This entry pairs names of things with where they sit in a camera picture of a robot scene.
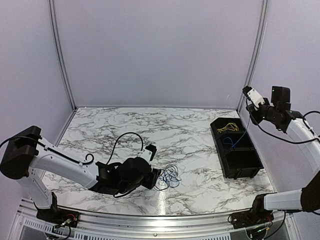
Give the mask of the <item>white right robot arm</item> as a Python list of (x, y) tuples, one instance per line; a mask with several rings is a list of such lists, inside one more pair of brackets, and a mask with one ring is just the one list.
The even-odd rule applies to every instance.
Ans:
[(272, 193), (257, 195), (247, 219), (258, 224), (273, 211), (312, 213), (320, 209), (320, 137), (291, 107), (288, 87), (272, 86), (271, 97), (242, 89), (250, 136), (266, 165)]

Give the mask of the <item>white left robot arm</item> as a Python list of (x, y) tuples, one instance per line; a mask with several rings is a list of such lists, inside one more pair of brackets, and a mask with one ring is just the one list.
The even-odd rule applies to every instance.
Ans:
[(91, 192), (121, 198), (142, 186), (153, 189), (162, 170), (151, 162), (156, 146), (142, 146), (135, 157), (124, 162), (95, 161), (88, 153), (85, 160), (68, 153), (41, 136), (41, 129), (31, 126), (4, 140), (0, 172), (17, 181), (33, 200), (38, 210), (53, 223), (63, 219), (63, 211), (55, 205), (56, 197), (49, 191), (35, 170), (48, 171), (69, 179)]

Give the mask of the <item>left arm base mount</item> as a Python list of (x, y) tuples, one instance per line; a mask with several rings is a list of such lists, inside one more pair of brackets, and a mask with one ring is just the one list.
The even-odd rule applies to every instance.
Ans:
[(58, 208), (54, 209), (38, 209), (36, 217), (40, 220), (61, 225), (62, 223), (70, 220), (67, 224), (71, 228), (75, 228), (78, 225), (80, 213), (78, 211)]

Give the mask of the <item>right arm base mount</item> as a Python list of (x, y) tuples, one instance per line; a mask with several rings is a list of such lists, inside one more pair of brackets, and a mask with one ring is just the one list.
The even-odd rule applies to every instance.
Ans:
[(227, 221), (233, 225), (234, 229), (241, 229), (270, 223), (274, 220), (272, 211), (255, 214), (250, 210), (234, 212), (229, 215)]

